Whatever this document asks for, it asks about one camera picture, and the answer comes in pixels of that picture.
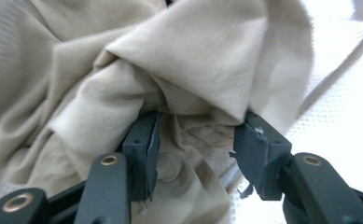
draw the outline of crumpled fabric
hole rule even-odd
[[[48,196],[67,189],[158,109],[158,183],[148,209],[132,204],[133,223],[229,223],[229,195],[198,149],[231,146],[247,109],[282,133],[292,124],[313,57],[298,1],[2,3],[9,181]]]

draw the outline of metal rivet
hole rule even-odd
[[[30,193],[23,193],[9,199],[3,206],[6,213],[13,213],[21,210],[33,201],[33,195]]]
[[[107,156],[102,159],[102,165],[112,165],[118,162],[115,156]]]
[[[309,165],[320,166],[322,161],[314,156],[304,156],[303,161],[308,163]]]

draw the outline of beige cloth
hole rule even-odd
[[[197,149],[231,146],[247,108],[281,132],[293,122],[312,61],[299,2],[16,3],[0,60],[8,179],[64,190],[159,109],[158,184],[133,223],[228,223],[228,194]]]

